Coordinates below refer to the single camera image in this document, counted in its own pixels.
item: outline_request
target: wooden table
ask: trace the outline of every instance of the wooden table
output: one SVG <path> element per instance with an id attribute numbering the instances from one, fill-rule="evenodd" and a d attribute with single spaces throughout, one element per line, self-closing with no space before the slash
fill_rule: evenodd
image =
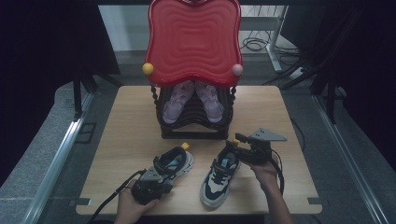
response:
<path id="1" fill-rule="evenodd" d="M 233 121 L 229 136 L 235 133 L 251 135 L 265 128 L 288 138 L 285 142 L 273 142 L 284 169 L 284 198 L 293 214 L 317 214 L 321 204 L 310 204 L 308 198 L 318 198 L 309 174 L 304 155 L 290 122 L 288 111 L 277 87 L 236 87 Z M 190 125 L 187 129 L 203 128 Z M 224 140 L 162 139 L 156 119 L 155 105 L 149 87 L 121 87 L 109 115 L 105 130 L 91 170 L 80 198 L 91 199 L 90 205 L 78 205 L 77 212 L 91 215 L 98 206 L 131 174 L 148 169 L 155 156 L 187 142 L 194 157 L 192 170 L 180 177 L 171 193 L 148 215 L 246 215 L 268 213 L 265 195 L 248 166 L 242 164 L 235 174 L 230 194 L 216 210 L 206 209 L 200 202 L 201 184 L 210 165 L 225 147 Z M 101 214 L 115 214 L 117 198 L 109 203 Z"/>

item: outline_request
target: yellow pom-pom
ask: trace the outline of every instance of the yellow pom-pom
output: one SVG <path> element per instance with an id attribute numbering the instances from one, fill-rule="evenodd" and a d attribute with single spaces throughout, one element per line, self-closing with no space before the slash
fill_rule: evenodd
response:
<path id="1" fill-rule="evenodd" d="M 183 144 L 181 145 L 181 147 L 182 147 L 184 150 L 187 150 L 187 149 L 189 149 L 190 145 L 189 145 L 188 143 L 183 143 Z"/>
<path id="2" fill-rule="evenodd" d="M 151 75 L 153 71 L 154 71 L 154 66 L 152 66 L 151 63 L 143 64 L 143 73 L 144 74 Z"/>
<path id="3" fill-rule="evenodd" d="M 238 146 L 239 145 L 239 143 L 241 143 L 241 141 L 239 141 L 239 140 L 237 140 L 237 139 L 233 139 L 233 145 L 234 146 Z"/>

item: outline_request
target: red plastic panel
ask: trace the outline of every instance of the red plastic panel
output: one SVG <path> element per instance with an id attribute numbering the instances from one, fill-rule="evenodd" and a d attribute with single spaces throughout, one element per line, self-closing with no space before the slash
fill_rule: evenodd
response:
<path id="1" fill-rule="evenodd" d="M 229 88 L 242 64 L 238 44 L 240 6 L 236 0 L 154 0 L 149 8 L 150 42 L 146 63 L 157 87 L 201 80 Z"/>

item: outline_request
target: black curtain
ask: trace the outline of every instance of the black curtain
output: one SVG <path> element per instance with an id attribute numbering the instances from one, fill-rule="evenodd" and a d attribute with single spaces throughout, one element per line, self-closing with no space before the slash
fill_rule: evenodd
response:
<path id="1" fill-rule="evenodd" d="M 382 1 L 367 6 L 343 46 L 336 65 L 337 84 L 346 90 L 345 108 L 394 170 L 395 9 L 393 3 Z"/>
<path id="2" fill-rule="evenodd" d="M 119 74 L 97 5 L 84 1 L 0 3 L 3 184 L 35 137 L 56 90 L 73 80 Z"/>

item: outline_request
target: person's hand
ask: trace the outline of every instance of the person's hand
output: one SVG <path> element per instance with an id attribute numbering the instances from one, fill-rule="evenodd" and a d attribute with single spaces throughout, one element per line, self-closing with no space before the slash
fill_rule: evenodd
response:
<path id="1" fill-rule="evenodd" d="M 158 199 L 149 202 L 146 205 L 142 205 L 134 200 L 134 196 L 131 193 L 131 187 L 134 185 L 136 180 L 133 179 L 128 184 L 128 188 L 124 189 L 119 194 L 119 204 L 117 208 L 117 216 L 114 224 L 132 224 L 149 209 L 153 208 L 159 202 Z"/>
<path id="2" fill-rule="evenodd" d="M 275 153 L 272 154 L 272 158 L 277 163 L 277 156 Z M 254 175 L 259 180 L 260 186 L 264 192 L 267 192 L 272 188 L 278 188 L 276 169 L 273 164 L 271 164 L 271 162 L 268 161 L 267 163 L 261 165 L 252 165 L 246 162 L 245 164 L 250 166 L 250 169 L 254 172 Z"/>

